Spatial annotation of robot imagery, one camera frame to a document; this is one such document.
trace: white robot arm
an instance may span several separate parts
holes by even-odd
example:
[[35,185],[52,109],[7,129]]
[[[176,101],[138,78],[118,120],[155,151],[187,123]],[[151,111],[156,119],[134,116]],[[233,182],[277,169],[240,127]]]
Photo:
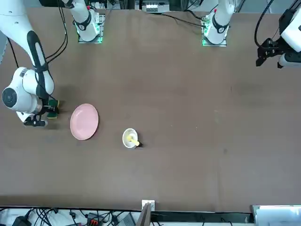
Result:
[[[17,111],[24,124],[30,124],[32,117],[42,113],[48,97],[54,90],[45,54],[37,34],[28,20],[23,1],[1,1],[0,31],[14,40],[29,55],[34,70],[20,67],[14,73],[12,82],[2,92],[2,101],[9,109]],[[32,122],[45,126],[47,122]]]
[[84,41],[92,41],[100,31],[97,30],[96,18],[99,14],[87,9],[84,0],[62,0],[65,7],[70,9],[79,36]]
[[[99,34],[95,28],[96,13],[87,9],[84,0],[63,2],[70,9],[81,38],[93,40]],[[2,92],[2,101],[7,108],[17,112],[24,125],[46,126],[47,121],[41,120],[41,115],[57,110],[48,106],[54,81],[41,42],[27,17],[24,0],[1,1],[0,31],[26,51],[34,68],[19,67],[15,71],[10,85]]]
[[205,37],[214,45],[222,43],[229,28],[230,19],[234,13],[233,0],[219,0],[216,11],[210,13],[210,25]]
[[[271,0],[262,13],[263,17],[269,8]],[[261,19],[258,21],[255,29],[255,43],[258,46],[258,59],[256,66],[261,66],[267,58],[281,55],[278,61],[278,68],[285,66],[301,66],[301,0],[295,0],[289,9],[287,9],[279,19],[280,38],[273,41],[266,39],[261,45],[257,42],[257,30]]]

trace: brown table surface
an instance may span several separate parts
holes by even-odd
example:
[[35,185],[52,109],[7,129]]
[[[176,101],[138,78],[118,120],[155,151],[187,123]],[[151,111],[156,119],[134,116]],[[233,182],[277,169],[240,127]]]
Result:
[[[46,55],[63,41],[57,8],[28,10]],[[103,44],[78,44],[66,11],[68,48],[50,64],[64,101],[47,128],[25,128],[0,104],[0,205],[246,211],[252,204],[301,202],[300,69],[255,67],[259,14],[235,14],[228,47],[201,47],[201,30],[141,11],[112,11]],[[189,13],[174,16],[198,22]],[[279,15],[266,15],[259,42]],[[31,68],[16,44],[19,65]],[[0,90],[16,69],[7,47]],[[100,124],[76,140],[71,114],[93,104]],[[126,128],[143,149],[128,150]]]

